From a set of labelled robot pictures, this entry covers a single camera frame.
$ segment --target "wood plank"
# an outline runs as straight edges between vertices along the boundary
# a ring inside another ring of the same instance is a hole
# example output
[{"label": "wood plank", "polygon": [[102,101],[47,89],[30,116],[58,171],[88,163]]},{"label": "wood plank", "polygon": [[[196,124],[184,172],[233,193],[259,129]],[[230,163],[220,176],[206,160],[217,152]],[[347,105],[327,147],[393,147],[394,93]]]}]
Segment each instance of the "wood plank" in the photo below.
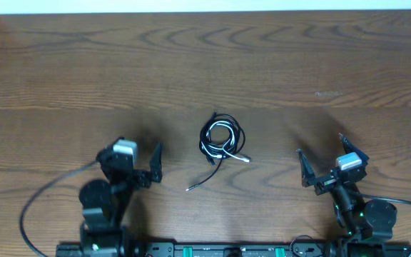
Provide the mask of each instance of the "wood plank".
[{"label": "wood plank", "polygon": [[[198,134],[214,110],[239,120],[253,161],[226,160],[186,193],[210,173]],[[121,135],[141,168],[166,146],[163,183],[127,213],[141,236],[333,238],[331,198],[302,188],[295,150],[325,172],[339,132],[371,158],[363,192],[411,200],[411,11],[0,16],[0,256],[32,255],[24,202]],[[78,190],[102,177],[94,167],[32,206],[36,246],[78,239]],[[411,242],[411,207],[397,208],[394,239]]]}]

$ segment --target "wooden tabletop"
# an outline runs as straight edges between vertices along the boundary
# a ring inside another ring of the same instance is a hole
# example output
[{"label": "wooden tabletop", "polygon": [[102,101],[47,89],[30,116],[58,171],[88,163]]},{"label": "wooden tabletop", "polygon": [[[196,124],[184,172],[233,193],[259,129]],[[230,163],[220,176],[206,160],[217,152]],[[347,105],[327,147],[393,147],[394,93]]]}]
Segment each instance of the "wooden tabletop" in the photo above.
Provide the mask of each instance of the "wooden tabletop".
[{"label": "wooden tabletop", "polygon": [[[198,149],[214,111],[237,118],[251,163],[212,167]],[[295,150],[321,174],[344,133],[370,157],[363,193],[411,200],[411,11],[0,16],[0,256],[33,256],[18,227],[46,182],[118,136],[139,168],[164,143],[163,181],[134,197],[139,236],[181,241],[332,239],[329,195],[303,188]],[[49,189],[26,216],[54,255],[77,241],[78,190],[96,166]],[[411,243],[411,206],[395,241]]]}]

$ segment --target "white wall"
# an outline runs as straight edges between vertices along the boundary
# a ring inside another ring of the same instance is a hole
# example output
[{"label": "white wall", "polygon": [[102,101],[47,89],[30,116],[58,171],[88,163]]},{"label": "white wall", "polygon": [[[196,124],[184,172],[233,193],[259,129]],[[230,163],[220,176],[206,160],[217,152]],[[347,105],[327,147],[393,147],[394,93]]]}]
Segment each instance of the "white wall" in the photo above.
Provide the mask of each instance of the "white wall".
[{"label": "white wall", "polygon": [[0,0],[0,14],[411,9],[411,0]]}]

